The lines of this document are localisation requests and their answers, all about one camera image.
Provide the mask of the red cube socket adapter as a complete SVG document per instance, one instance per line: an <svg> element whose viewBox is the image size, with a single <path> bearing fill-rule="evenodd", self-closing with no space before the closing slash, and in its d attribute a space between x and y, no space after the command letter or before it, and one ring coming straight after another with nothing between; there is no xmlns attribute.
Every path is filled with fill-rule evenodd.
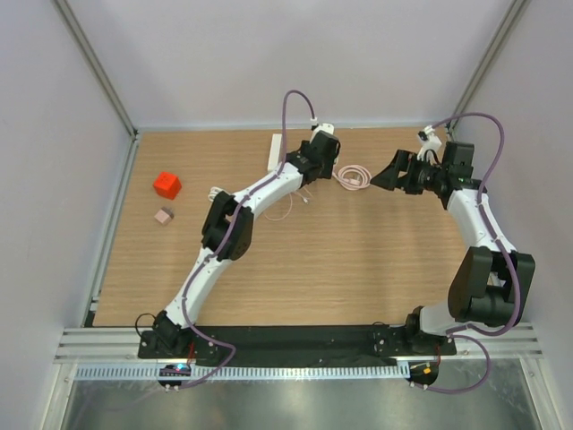
<svg viewBox="0 0 573 430"><path fill-rule="evenodd" d="M153 189L157 195L168 200L174 200L182 189L182 184L177 175L163 171L153 182Z"/></svg>

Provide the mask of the white power strip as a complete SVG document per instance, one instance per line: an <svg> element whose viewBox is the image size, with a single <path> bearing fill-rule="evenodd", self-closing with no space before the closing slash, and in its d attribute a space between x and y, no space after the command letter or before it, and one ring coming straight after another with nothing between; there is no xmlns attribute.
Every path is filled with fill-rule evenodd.
<svg viewBox="0 0 573 430"><path fill-rule="evenodd" d="M274 133L270 141L267 171L272 172L278 168L282 163L282 159L282 134Z"/></svg>

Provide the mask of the pink small charger plug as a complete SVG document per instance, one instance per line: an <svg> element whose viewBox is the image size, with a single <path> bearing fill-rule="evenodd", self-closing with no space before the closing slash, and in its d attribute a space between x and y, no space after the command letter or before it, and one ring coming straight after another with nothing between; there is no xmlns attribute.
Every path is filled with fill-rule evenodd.
<svg viewBox="0 0 573 430"><path fill-rule="evenodd" d="M174 219L174 217L174 213L166 207L162 207L154 215L154 219L162 226L168 225Z"/></svg>

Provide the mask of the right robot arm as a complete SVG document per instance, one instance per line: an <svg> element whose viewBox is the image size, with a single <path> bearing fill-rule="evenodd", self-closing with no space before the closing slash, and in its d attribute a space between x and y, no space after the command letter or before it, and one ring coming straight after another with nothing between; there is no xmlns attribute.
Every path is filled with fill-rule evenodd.
<svg viewBox="0 0 573 430"><path fill-rule="evenodd" d="M398 150L370 181L388 191L436 194L466 244L447 300L419 306L406 318L403 342L415 355L435 353L464 330L505 334L520 321L533 280L533 256L501 233L483 182L473 177L474 152L474 145L462 142L447 142L441 157L428 145L419 153Z"/></svg>

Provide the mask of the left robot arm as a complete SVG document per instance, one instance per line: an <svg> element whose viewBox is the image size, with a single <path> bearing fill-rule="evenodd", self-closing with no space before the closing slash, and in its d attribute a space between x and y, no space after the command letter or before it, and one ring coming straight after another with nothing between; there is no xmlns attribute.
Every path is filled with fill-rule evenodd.
<svg viewBox="0 0 573 430"><path fill-rule="evenodd" d="M140 335L139 358L183 358L199 339L236 353L234 345L216 340L196 326L201 307L219 277L245 255L257 218L275 202L317 179L330 179L340 150L334 126L314 126L311 138L289 152L266 176L235 193L221 191L211 202L203 224L201 248L173 300Z"/></svg>

